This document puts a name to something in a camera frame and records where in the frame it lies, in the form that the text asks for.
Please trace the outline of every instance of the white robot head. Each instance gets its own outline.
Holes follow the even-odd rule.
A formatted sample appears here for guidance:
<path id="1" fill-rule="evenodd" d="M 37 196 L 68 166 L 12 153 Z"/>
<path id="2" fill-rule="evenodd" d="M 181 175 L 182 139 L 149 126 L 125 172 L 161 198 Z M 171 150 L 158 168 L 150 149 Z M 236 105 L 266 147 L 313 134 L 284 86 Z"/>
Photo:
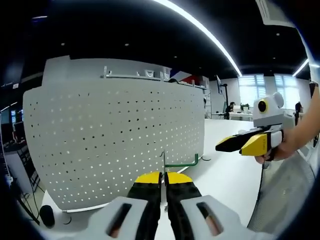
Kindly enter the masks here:
<path id="1" fill-rule="evenodd" d="M 282 124 L 284 112 L 280 108 L 283 105 L 284 99 L 279 92 L 257 99 L 253 104 L 253 125 L 264 127 Z"/>

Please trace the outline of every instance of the speaker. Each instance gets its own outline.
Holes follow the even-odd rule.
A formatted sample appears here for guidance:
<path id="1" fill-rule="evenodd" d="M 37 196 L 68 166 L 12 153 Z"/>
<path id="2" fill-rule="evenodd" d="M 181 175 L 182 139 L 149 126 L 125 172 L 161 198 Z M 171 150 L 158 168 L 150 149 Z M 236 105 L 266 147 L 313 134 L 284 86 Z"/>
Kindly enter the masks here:
<path id="1" fill-rule="evenodd" d="M 55 225 L 55 216 L 52 207 L 49 205 L 44 205 L 40 208 L 39 215 L 42 219 L 43 224 L 47 228 L 53 228 Z"/>

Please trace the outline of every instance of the ceiling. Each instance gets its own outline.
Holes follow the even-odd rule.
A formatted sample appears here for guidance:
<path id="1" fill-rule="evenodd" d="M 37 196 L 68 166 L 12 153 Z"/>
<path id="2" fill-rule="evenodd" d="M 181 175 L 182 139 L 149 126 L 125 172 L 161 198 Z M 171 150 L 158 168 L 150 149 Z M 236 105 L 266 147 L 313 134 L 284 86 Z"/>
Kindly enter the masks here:
<path id="1" fill-rule="evenodd" d="M 194 16 L 222 43 L 243 75 L 293 74 L 307 58 L 298 31 L 264 25 L 254 0 L 171 2 Z M 22 8 L 23 17 L 16 28 L 21 31 L 15 31 L 16 40 L 8 43 L 5 56 L 24 62 L 22 78 L 43 72 L 46 59 L 65 55 L 72 59 L 136 60 L 194 75 L 237 77 L 227 58 L 203 32 L 152 0 L 50 3 L 36 0 Z M 48 17 L 31 21 L 37 16 Z M 309 69 L 297 77 L 309 79 Z"/>

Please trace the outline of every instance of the person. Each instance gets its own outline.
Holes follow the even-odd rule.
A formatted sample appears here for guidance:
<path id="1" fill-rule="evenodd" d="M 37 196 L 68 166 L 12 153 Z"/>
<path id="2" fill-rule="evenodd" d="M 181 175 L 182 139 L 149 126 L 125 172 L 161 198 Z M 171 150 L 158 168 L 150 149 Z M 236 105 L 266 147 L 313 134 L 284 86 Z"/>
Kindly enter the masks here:
<path id="1" fill-rule="evenodd" d="M 234 111 L 234 105 L 235 105 L 235 104 L 236 104 L 236 103 L 235 103 L 234 101 L 232 101 L 232 102 L 230 103 L 230 105 L 226 107 L 226 109 L 225 109 L 225 114 L 224 114 L 224 119 L 229 120 L 229 118 L 230 118 L 230 114 L 229 114 L 229 113 Z"/>
<path id="2" fill-rule="evenodd" d="M 302 113 L 302 112 L 303 112 L 303 109 L 304 109 L 304 108 L 302 107 L 301 102 L 298 102 L 298 103 L 295 105 L 295 112 L 294 112 L 295 125 L 298 124 L 299 119 L 300 119 L 299 113 Z"/>
<path id="3" fill-rule="evenodd" d="M 320 132 L 320 94 L 316 87 L 312 96 L 308 111 L 301 121 L 292 129 L 283 130 L 283 142 L 276 148 L 274 161 L 283 160 L 292 156 L 298 149 L 306 145 Z M 263 156 L 255 157 L 255 160 L 263 164 L 270 158 L 270 151 Z"/>

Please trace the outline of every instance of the led light strip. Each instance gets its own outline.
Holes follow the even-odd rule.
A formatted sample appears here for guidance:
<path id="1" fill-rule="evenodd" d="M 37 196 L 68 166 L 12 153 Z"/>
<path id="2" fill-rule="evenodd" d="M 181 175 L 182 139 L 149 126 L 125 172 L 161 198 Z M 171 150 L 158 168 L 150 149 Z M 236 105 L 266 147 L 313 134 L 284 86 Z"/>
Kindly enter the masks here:
<path id="1" fill-rule="evenodd" d="M 298 70 L 292 75 L 292 77 L 297 76 L 297 74 L 300 73 L 302 69 L 304 69 L 304 67 L 307 65 L 308 62 L 309 62 L 309 60 L 306 59 L 306 60 L 302 63 L 302 65 L 298 68 Z"/>
<path id="2" fill-rule="evenodd" d="M 181 7 L 175 5 L 174 3 L 168 1 L 168 0 L 152 0 L 154 2 L 157 2 L 161 5 L 166 6 L 167 8 L 170 8 L 171 10 L 175 11 L 176 13 L 180 14 L 182 17 L 187 19 L 189 22 L 191 22 L 193 25 L 195 25 L 199 30 L 201 30 L 209 39 L 211 39 L 212 42 L 221 50 L 221 52 L 226 56 L 226 58 L 229 60 L 231 65 L 234 67 L 236 72 L 238 73 L 239 77 L 242 77 L 242 73 L 240 72 L 238 66 L 236 65 L 233 58 L 230 56 L 230 54 L 227 52 L 225 47 L 219 42 L 219 40 L 208 30 L 205 26 L 203 26 L 197 19 L 195 19 L 192 15 L 190 15 L 188 12 L 183 10 Z"/>

